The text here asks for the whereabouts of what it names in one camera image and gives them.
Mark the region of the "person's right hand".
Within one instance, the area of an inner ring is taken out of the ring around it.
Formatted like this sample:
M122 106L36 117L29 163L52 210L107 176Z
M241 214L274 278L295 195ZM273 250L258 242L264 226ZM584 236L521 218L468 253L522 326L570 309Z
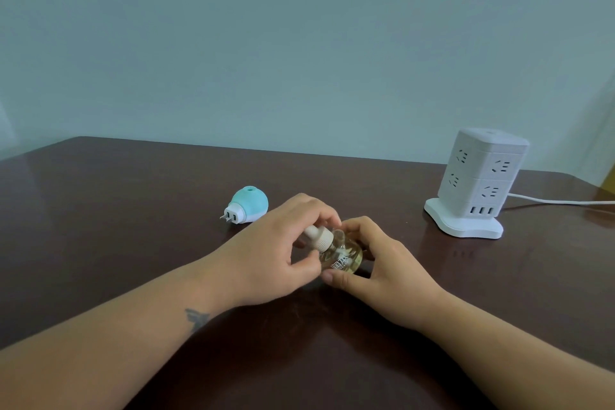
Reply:
M442 299L446 292L410 251L389 237L366 216L349 219L342 229L362 242L374 263L369 291L344 291L387 320L433 338L441 328Z

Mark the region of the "person's left hand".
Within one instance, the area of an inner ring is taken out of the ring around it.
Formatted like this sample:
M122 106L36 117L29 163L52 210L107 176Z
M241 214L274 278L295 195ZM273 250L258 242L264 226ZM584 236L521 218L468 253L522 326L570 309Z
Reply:
M222 308L257 305L286 296L294 244L308 226L341 227L335 209L298 194L265 214L204 258L209 285Z

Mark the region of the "clear liquid refill bottle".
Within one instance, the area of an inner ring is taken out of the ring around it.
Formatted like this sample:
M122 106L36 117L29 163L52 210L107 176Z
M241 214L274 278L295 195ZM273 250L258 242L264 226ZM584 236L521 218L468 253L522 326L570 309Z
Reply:
M363 249L339 229L310 225L303 235L312 250L319 252L322 270L335 269L354 274L363 261Z

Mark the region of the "person's left forearm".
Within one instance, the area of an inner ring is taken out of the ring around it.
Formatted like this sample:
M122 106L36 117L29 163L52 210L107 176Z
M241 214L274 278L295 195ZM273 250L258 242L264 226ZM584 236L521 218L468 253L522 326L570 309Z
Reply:
M120 410L232 301L213 256L0 350L4 410Z

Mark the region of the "person's right forearm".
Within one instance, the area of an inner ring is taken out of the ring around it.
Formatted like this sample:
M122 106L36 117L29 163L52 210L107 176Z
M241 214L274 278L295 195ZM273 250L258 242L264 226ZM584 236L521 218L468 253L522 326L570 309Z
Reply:
M419 321L499 410L615 410L615 373L564 352L450 293Z

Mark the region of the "teal plug-in vaporizer heater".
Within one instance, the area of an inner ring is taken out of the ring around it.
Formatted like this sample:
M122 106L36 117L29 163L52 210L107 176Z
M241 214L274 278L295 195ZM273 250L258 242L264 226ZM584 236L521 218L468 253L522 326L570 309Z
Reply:
M268 209L265 193L254 186L246 186L234 194L220 219L235 225L249 224L264 216Z

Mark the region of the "white tower power strip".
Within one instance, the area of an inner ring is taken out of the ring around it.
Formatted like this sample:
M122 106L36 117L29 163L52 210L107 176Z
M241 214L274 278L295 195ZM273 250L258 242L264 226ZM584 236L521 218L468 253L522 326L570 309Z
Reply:
M496 219L519 173L529 142L497 129L466 127L456 137L437 197L424 210L445 234L498 240Z

